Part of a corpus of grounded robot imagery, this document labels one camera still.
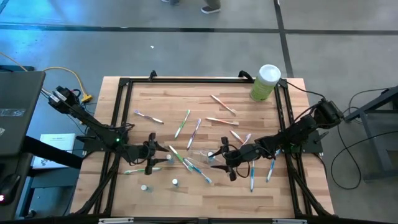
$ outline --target laptop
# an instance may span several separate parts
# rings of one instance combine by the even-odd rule
[[[0,75],[0,156],[21,151],[45,72],[2,72]]]

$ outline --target wooden table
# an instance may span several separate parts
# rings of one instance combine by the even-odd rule
[[[120,77],[104,77],[95,118],[110,124]],[[290,82],[305,89],[301,78],[290,78]],[[257,103],[249,97],[250,84],[225,83],[135,83],[129,108],[128,123],[136,126],[129,132],[130,144],[142,144],[149,133],[156,132],[160,145],[176,148],[187,156],[186,147],[197,119],[202,123],[192,145],[194,151],[211,149],[216,151],[221,146],[221,137],[227,136],[235,146],[240,143],[229,130],[238,133],[242,138],[252,134],[250,142],[261,136],[278,132],[279,120],[276,112],[275,96],[271,94],[265,102]],[[290,87],[290,98],[295,115],[308,108],[306,93]],[[233,116],[210,95],[217,96],[232,109],[238,111]],[[282,103],[285,100],[281,91]],[[124,97],[119,110],[119,120],[123,111]],[[174,134],[185,117],[187,109],[191,114],[177,140]],[[165,124],[153,123],[134,114],[134,110],[161,119]],[[205,120],[214,117],[229,121],[239,121],[239,126],[220,124]],[[157,152],[156,157],[165,158],[167,153]],[[104,153],[96,152],[83,161],[78,179],[71,212],[77,211],[93,193],[100,179]],[[162,171],[152,175],[135,173],[123,175],[125,170],[141,169],[144,166],[130,167],[121,160],[116,191],[113,201],[112,216],[129,217],[212,217],[212,218],[288,218],[294,217],[292,199],[287,177],[287,168],[283,156],[275,163],[270,182],[266,182],[271,161],[256,161],[254,192],[249,189],[250,178],[241,178],[234,182],[222,170],[203,168],[202,171],[213,181],[207,184],[197,173],[190,173],[178,161],[174,165],[166,162],[156,166]],[[303,164],[309,189],[324,206],[333,213],[330,193],[321,162],[311,154],[303,155]],[[245,174],[246,164],[242,164],[240,173]],[[178,179],[180,187],[172,185],[172,179]],[[141,185],[154,188],[152,193],[143,192]],[[300,208],[304,212],[302,193],[298,185]],[[101,209],[105,207],[108,188],[104,191]]]

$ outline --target toothbrush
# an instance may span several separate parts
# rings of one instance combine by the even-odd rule
[[[250,176],[250,192],[254,189],[254,161],[251,164],[251,176]]]
[[[221,100],[219,100],[217,97],[215,97],[214,95],[210,95],[211,97],[213,97],[213,99],[215,99],[217,102],[219,102],[221,105],[223,105],[227,110],[229,110],[230,112],[232,112],[234,115],[236,115],[236,110],[231,109],[229,107],[227,107],[223,102],[221,102]]]
[[[154,167],[154,168],[152,168],[152,171],[159,171],[159,170],[162,170],[162,168],[161,168],[161,167]],[[126,171],[124,171],[123,174],[131,174],[131,173],[133,173],[133,172],[144,172],[144,171],[145,171],[145,169],[126,170]]]
[[[200,123],[201,123],[201,119],[199,118],[199,119],[198,119],[198,122],[197,122],[197,127],[195,128],[195,131],[193,132],[193,134],[192,134],[192,136],[191,136],[191,139],[189,139],[188,146],[187,146],[187,150],[189,150],[189,148],[191,148],[193,138],[195,137],[195,135],[196,135],[197,132],[198,132],[198,128],[199,128]]]
[[[178,129],[177,132],[175,133],[174,139],[176,139],[177,136],[178,136],[178,134],[180,134],[180,131],[181,131],[182,127],[184,127],[184,124],[185,124],[185,122],[186,122],[187,119],[188,119],[189,113],[191,113],[191,111],[190,111],[190,110],[187,110],[187,115],[185,116],[184,121],[182,121],[182,124],[180,125],[179,129]]]
[[[242,146],[249,141],[250,137],[251,137],[251,134],[246,135],[246,139],[244,140]]]
[[[187,164],[189,164],[191,167],[193,167],[193,169],[198,172],[199,174],[201,174],[202,176],[205,177],[206,182],[208,182],[209,184],[211,184],[211,179],[208,178],[199,168],[195,167],[188,159],[184,158],[184,161],[187,162]]]
[[[241,137],[239,137],[238,134],[236,134],[234,131],[229,130],[231,132],[231,134],[236,137],[237,140],[239,140],[242,144],[244,144],[244,141],[241,139]]]
[[[177,158],[179,159],[180,162],[182,162],[182,164],[184,164],[184,166],[190,171],[192,172],[192,167],[186,165],[186,163],[184,162],[184,160],[182,159],[182,157],[178,154],[178,152],[172,147],[169,146],[169,148],[173,151],[173,153],[175,154],[175,156],[177,156]]]
[[[275,153],[275,157],[278,156],[280,153],[280,149],[278,149]],[[269,168],[269,172],[268,172],[268,176],[267,176],[267,182],[269,181],[269,179],[271,178],[272,175],[272,171],[274,170],[274,164],[275,164],[275,159],[272,159],[271,162],[271,167]]]
[[[228,122],[228,121],[223,121],[222,119],[217,119],[217,118],[206,118],[206,119],[208,119],[210,121],[218,121],[218,122],[221,122],[221,123],[224,123],[224,124],[239,125],[238,121]]]
[[[164,124],[163,121],[161,121],[161,120],[159,120],[157,118],[153,118],[153,117],[150,117],[150,116],[147,116],[147,115],[143,115],[142,113],[139,112],[139,110],[135,110],[134,112],[135,112],[135,114],[138,114],[139,116],[143,116],[143,117],[145,117],[147,119],[151,119],[153,121],[156,121],[156,122]]]

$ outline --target concrete floor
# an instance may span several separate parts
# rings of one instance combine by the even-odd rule
[[[266,63],[277,65],[283,76],[304,78],[308,90],[324,94],[341,110],[353,94],[397,85],[398,35],[314,35],[311,30],[398,30],[398,2],[390,0],[280,0],[285,29],[305,29],[307,34],[287,34],[292,73],[285,69],[286,51],[280,35],[265,33],[278,29],[272,0],[221,0],[219,14],[204,15],[201,1],[182,0],[169,6],[160,0],[9,0],[0,14],[0,51],[37,70],[50,66],[78,72],[88,93],[98,96],[105,75],[235,77],[240,70],[253,75]],[[238,32],[89,32],[5,29],[9,25],[229,28]],[[0,58],[0,64],[10,64]],[[46,88],[63,85],[78,88],[74,77],[63,71],[48,72]],[[379,93],[359,95],[353,105],[361,106]],[[308,96],[310,103],[318,98]],[[340,126],[347,144],[366,138],[356,124]],[[51,109],[40,98],[28,135],[79,133],[66,116]],[[323,141],[324,161],[330,176],[333,157],[343,148],[336,129]],[[352,148],[363,174],[376,170],[365,142]],[[352,186],[358,171],[343,154],[336,160],[337,181]],[[343,190],[328,181],[337,215],[346,218],[396,222],[397,179],[364,183]],[[39,191],[45,195],[48,191]],[[68,197],[57,204],[65,208]],[[59,215],[63,209],[43,208],[45,197],[35,197],[32,208],[42,216]]]

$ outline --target shoe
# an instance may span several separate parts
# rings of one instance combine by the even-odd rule
[[[205,7],[203,7],[203,8],[201,9],[201,11],[202,11],[204,14],[211,14],[211,13],[214,13],[214,12],[220,12],[221,9],[220,9],[220,8],[218,8],[218,9],[213,9],[213,8],[211,8],[210,6],[205,6]]]

